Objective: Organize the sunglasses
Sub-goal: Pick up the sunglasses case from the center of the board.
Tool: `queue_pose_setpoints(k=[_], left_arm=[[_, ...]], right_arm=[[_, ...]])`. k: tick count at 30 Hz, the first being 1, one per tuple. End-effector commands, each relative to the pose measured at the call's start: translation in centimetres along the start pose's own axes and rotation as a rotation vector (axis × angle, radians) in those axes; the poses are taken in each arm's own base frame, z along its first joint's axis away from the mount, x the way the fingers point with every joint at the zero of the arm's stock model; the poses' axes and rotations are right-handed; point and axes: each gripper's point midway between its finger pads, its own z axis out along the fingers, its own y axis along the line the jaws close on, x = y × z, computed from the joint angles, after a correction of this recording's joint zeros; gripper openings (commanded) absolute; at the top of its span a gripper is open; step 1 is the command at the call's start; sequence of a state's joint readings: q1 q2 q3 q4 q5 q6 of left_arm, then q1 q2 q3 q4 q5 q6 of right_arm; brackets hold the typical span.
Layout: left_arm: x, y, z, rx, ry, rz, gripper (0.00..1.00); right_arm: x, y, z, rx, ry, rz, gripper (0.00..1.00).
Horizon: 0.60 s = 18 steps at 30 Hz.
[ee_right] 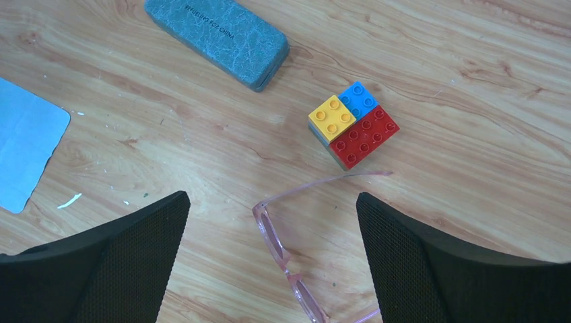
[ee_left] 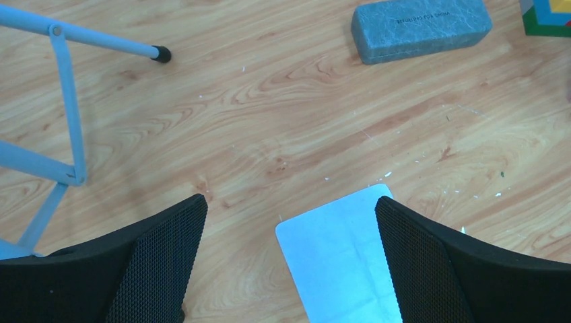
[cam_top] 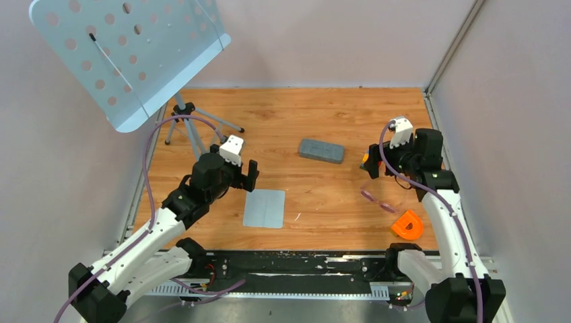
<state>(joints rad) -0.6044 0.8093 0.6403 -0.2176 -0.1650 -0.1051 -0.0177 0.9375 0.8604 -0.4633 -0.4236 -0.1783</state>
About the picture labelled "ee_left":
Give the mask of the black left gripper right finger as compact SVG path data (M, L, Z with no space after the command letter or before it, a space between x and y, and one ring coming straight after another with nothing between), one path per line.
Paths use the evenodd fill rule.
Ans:
M569 322L570 265L483 242L384 196L375 207L404 322Z

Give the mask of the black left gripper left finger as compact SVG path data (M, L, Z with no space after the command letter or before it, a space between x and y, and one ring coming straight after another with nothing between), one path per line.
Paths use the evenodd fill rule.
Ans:
M207 202L154 216L48 256L1 261L2 322L182 322Z

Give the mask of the light blue cleaning cloth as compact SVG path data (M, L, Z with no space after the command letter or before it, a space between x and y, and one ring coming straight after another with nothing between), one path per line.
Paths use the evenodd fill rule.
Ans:
M376 222L375 184L285 220L279 246L310 322L401 322Z

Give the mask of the grey glasses case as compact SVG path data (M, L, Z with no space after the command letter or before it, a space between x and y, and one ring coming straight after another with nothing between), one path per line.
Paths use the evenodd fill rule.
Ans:
M379 1L355 8L351 35L374 65L474 46L492 26L483 1Z

